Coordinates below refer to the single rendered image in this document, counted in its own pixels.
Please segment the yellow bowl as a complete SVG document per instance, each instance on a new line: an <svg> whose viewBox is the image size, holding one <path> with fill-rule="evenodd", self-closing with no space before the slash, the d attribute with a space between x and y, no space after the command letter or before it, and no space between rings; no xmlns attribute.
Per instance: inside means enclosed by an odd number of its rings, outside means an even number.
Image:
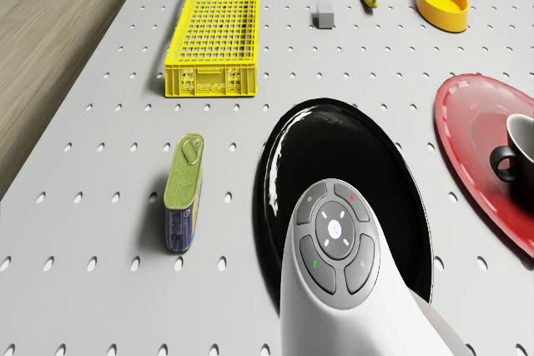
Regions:
<svg viewBox="0 0 534 356"><path fill-rule="evenodd" d="M468 27L468 0L416 0L420 15L435 27L460 33Z"/></svg>

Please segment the yellow basket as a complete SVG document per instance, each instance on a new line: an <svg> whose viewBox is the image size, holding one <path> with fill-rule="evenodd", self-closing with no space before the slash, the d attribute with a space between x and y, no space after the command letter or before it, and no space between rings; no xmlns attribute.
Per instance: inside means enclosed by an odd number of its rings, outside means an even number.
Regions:
<svg viewBox="0 0 534 356"><path fill-rule="evenodd" d="M186 0L165 58L165 96L253 97L259 0Z"/></svg>

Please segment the red plate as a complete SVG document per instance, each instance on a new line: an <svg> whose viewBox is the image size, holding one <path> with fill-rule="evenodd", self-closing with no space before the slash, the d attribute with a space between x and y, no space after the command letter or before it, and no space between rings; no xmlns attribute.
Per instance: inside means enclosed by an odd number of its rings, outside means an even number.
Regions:
<svg viewBox="0 0 534 356"><path fill-rule="evenodd" d="M506 119L514 113L534 118L534 98L493 78L463 74L440 86L434 111L443 148L468 192L534 258L534 208L516 201L490 164L491 151L507 145Z"/></svg>

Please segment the flat-sided can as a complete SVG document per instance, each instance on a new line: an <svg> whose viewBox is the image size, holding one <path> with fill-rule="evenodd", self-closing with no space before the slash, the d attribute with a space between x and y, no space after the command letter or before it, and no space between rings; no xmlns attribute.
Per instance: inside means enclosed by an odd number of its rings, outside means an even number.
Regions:
<svg viewBox="0 0 534 356"><path fill-rule="evenodd" d="M203 150L200 134L185 134L176 144L164 191L165 243L171 252L187 251L194 238Z"/></svg>

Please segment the grey cube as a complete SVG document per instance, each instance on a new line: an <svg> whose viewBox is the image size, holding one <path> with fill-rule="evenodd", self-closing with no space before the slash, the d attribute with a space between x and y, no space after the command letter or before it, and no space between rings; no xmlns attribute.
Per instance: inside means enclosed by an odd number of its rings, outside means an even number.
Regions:
<svg viewBox="0 0 534 356"><path fill-rule="evenodd" d="M335 12L330 1L318 1L314 14L314 25L319 29L332 29L335 27Z"/></svg>

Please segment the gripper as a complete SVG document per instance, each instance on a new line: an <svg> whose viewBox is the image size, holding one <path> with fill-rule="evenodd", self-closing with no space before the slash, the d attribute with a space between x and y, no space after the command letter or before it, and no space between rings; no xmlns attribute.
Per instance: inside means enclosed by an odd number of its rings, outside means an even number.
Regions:
<svg viewBox="0 0 534 356"><path fill-rule="evenodd" d="M433 329L441 337L453 356L474 356L472 351L462 341L456 331L419 295L416 295L416 302L432 325Z"/></svg>

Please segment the black plate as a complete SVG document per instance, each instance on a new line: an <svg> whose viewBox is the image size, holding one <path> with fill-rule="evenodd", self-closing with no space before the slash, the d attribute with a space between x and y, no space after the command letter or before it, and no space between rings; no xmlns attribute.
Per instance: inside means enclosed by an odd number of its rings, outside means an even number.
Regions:
<svg viewBox="0 0 534 356"><path fill-rule="evenodd" d="M292 107L265 143L255 177L254 235L275 306L290 216L312 184L338 178L375 212L406 285L432 299L431 229L416 180L401 151L369 116L348 103L317 98Z"/></svg>

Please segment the black mug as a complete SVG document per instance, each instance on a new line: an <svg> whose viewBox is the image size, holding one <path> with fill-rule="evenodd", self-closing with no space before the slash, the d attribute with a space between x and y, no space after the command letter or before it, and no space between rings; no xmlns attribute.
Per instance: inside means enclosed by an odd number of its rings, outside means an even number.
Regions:
<svg viewBox="0 0 534 356"><path fill-rule="evenodd" d="M534 118L514 113L506 119L507 145L491 151L494 174L510 184L512 197L534 208Z"/></svg>

